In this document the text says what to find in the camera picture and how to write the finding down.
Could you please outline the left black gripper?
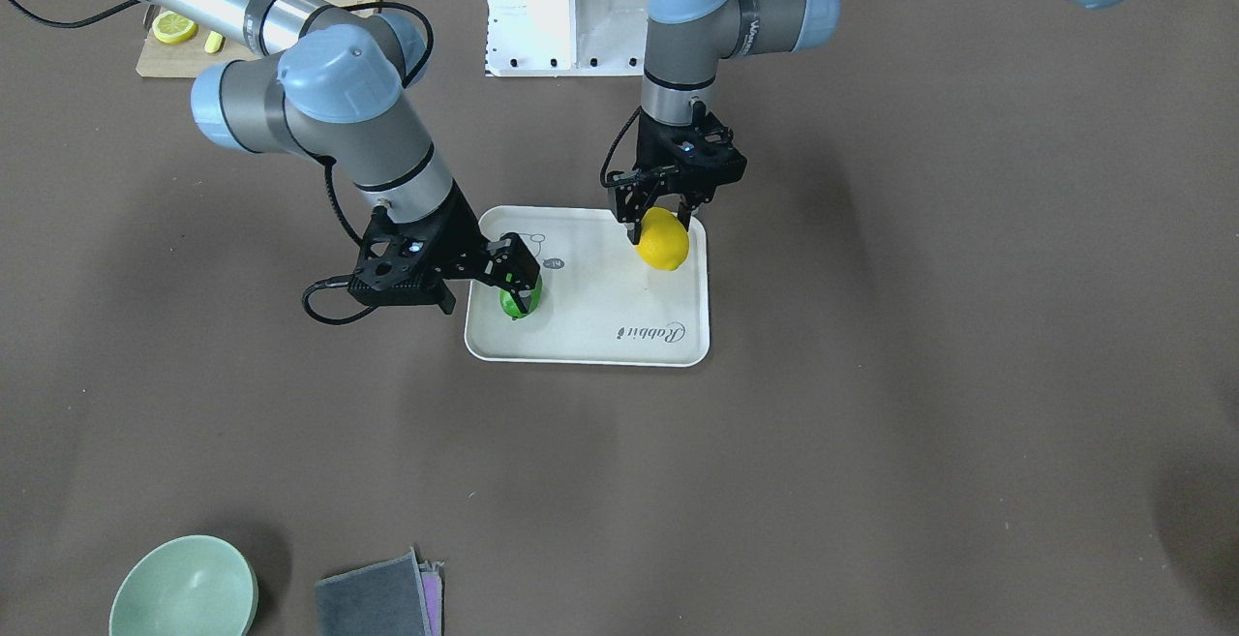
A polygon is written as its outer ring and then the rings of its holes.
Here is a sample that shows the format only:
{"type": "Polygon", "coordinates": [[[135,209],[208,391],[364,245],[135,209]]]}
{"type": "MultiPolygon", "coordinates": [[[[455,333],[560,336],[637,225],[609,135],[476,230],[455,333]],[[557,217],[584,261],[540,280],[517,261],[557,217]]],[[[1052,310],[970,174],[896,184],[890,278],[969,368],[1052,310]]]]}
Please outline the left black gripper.
{"type": "Polygon", "coordinates": [[[731,129],[712,112],[699,126],[673,126],[642,112],[634,169],[610,171],[610,210],[638,245],[655,200],[678,193],[678,221],[688,231],[700,205],[711,202],[717,187],[738,182],[746,166],[731,129]]]}

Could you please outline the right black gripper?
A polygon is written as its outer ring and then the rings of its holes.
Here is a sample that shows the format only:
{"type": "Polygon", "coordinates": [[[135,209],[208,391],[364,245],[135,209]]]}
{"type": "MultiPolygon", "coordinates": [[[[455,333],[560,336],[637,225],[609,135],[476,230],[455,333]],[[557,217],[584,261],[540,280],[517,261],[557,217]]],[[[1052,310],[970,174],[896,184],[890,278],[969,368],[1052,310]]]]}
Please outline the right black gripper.
{"type": "Polygon", "coordinates": [[[482,316],[509,319],[499,307],[499,293],[527,291],[538,284],[540,267],[522,234],[504,233],[489,242],[458,186],[437,210],[414,223],[414,238],[422,243],[414,281],[473,279],[472,310],[482,316]]]}

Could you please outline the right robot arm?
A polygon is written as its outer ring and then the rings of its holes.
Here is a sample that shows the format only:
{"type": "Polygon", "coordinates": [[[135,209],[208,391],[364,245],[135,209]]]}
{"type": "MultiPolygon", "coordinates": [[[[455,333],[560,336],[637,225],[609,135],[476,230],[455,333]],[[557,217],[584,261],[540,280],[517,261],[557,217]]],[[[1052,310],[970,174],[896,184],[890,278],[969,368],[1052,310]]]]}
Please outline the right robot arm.
{"type": "Polygon", "coordinates": [[[406,98],[431,55],[427,19],[401,4],[339,7],[325,0],[128,0],[151,4],[252,50],[252,61],[196,77],[195,121],[204,138],[248,154],[313,160],[333,185],[344,166],[370,207],[354,233],[356,267],[307,288],[344,290],[366,316],[377,307],[435,305],[451,312],[451,280],[507,293],[527,315],[540,268],[522,236],[489,239],[406,98]]]}

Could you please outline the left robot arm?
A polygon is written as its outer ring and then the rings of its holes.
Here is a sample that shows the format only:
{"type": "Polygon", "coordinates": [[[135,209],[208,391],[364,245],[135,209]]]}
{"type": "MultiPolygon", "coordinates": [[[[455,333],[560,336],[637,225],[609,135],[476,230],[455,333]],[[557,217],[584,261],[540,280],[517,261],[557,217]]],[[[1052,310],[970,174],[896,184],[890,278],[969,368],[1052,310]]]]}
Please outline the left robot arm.
{"type": "MultiPolygon", "coordinates": [[[[1097,10],[1124,0],[1068,1],[1097,10]]],[[[660,198],[678,197],[676,219],[686,226],[717,187],[743,175],[746,157],[712,114],[717,64],[814,48],[833,36],[840,12],[841,0],[648,0],[646,71],[629,120],[634,164],[600,172],[631,243],[646,234],[660,198]]]]}

